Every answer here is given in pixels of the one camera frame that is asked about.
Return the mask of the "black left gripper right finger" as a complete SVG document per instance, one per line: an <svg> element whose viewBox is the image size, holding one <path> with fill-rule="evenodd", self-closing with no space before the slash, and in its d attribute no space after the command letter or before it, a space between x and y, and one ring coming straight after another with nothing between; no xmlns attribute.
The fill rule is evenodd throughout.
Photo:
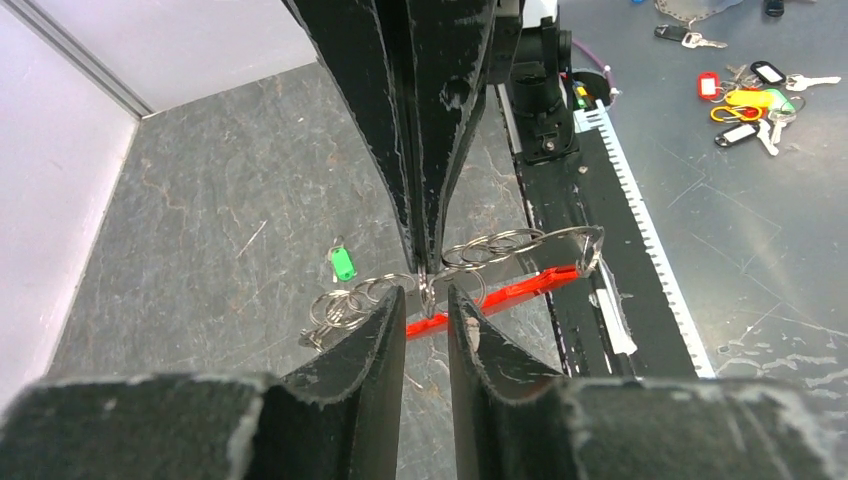
<svg viewBox="0 0 848 480"><path fill-rule="evenodd" d="M769 380L570 378L448 290L461 479L843 479L806 394Z"/></svg>

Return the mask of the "silver key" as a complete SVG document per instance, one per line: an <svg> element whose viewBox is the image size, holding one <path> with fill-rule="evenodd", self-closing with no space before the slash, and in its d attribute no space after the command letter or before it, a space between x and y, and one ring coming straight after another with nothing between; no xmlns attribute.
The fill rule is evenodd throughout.
<svg viewBox="0 0 848 480"><path fill-rule="evenodd" d="M841 76L807 77L803 74L791 74L786 78L785 88L791 92L802 92L817 85L835 85L841 80Z"/></svg>

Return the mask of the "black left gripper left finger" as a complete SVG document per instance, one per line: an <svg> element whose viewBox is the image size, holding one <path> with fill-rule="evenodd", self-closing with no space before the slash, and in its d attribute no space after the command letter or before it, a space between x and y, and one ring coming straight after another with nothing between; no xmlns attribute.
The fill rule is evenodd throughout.
<svg viewBox="0 0 848 480"><path fill-rule="evenodd" d="M42 380L1 416L5 479L392 479L406 301L277 377L189 372Z"/></svg>

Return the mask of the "black fob with key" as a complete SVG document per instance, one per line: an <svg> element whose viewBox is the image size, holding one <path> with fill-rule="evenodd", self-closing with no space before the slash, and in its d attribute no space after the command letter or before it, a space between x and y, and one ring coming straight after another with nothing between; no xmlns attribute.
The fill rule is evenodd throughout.
<svg viewBox="0 0 848 480"><path fill-rule="evenodd" d="M725 42L706 39L701 33L682 25L658 25L654 28L653 35L659 39L673 41L688 49L700 47L724 49L727 47Z"/></svg>

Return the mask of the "black key tag lower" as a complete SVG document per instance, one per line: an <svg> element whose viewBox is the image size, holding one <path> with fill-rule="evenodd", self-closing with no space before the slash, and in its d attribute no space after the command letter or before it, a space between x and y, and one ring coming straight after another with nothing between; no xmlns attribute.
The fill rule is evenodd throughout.
<svg viewBox="0 0 848 480"><path fill-rule="evenodd" d="M759 131L759 123L741 122L717 134L714 143L721 148L730 148L756 137Z"/></svg>

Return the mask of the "red key tag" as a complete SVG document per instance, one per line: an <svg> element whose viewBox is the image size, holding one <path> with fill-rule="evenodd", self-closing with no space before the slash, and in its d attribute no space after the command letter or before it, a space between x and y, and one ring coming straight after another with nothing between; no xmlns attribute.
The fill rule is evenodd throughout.
<svg viewBox="0 0 848 480"><path fill-rule="evenodd" d="M721 95L721 82L716 72L702 72L697 77L697 95L712 101Z"/></svg>

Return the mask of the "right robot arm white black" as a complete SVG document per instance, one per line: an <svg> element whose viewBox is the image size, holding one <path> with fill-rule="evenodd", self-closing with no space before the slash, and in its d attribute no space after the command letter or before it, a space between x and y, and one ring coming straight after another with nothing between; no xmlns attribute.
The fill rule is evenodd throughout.
<svg viewBox="0 0 848 480"><path fill-rule="evenodd" d="M391 199L407 265L441 267L448 205L502 85L533 161L575 151L561 80L571 35L554 1L290 1Z"/></svg>

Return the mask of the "black key tag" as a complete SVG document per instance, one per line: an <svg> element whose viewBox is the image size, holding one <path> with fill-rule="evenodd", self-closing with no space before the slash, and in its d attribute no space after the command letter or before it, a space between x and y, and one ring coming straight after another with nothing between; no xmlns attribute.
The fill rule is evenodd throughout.
<svg viewBox="0 0 848 480"><path fill-rule="evenodd" d="M763 84L779 86L787 80L787 76L768 61L754 61L749 69Z"/></svg>
<svg viewBox="0 0 848 480"><path fill-rule="evenodd" d="M730 148L756 137L759 131L759 123L741 122L717 134L714 143L721 148Z"/></svg>

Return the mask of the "metal key holder red handle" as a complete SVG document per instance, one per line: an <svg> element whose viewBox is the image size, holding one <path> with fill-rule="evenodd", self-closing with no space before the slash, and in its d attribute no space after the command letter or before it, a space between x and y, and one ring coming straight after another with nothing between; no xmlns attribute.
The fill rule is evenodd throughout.
<svg viewBox="0 0 848 480"><path fill-rule="evenodd" d="M566 227L545 233L534 228L506 230L444 251L441 272L421 279L388 273L317 297L309 309L313 326L299 345L323 352L364 323L384 293L402 288L410 339L442 330L447 323L447 290L457 285L484 313L493 314L549 293L598 267L604 241L600 226Z"/></svg>

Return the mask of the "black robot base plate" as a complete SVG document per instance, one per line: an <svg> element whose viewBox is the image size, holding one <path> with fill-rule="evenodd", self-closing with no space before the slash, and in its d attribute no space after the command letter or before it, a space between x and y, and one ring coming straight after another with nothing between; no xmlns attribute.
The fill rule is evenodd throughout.
<svg viewBox="0 0 848 480"><path fill-rule="evenodd" d="M497 96L528 224L545 234L526 264L563 253L584 273L546 296L564 373L714 377L608 107L575 112L577 156L528 165L505 86Z"/></svg>

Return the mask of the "small green object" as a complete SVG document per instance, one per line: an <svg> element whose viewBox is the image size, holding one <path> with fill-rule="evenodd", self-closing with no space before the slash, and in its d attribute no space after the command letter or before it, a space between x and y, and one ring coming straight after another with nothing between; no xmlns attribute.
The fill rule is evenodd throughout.
<svg viewBox="0 0 848 480"><path fill-rule="evenodd" d="M344 238L337 236L327 253L334 277L337 281L349 282L357 275L353 259L344 245Z"/></svg>

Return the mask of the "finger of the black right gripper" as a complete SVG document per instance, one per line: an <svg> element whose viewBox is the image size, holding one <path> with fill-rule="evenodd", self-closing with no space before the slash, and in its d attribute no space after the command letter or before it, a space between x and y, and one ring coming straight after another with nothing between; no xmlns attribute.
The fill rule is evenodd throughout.
<svg viewBox="0 0 848 480"><path fill-rule="evenodd" d="M409 268L419 267L405 1L286 1L329 72L388 192Z"/></svg>
<svg viewBox="0 0 848 480"><path fill-rule="evenodd" d="M447 205L482 112L493 1L410 1L409 265L439 267Z"/></svg>

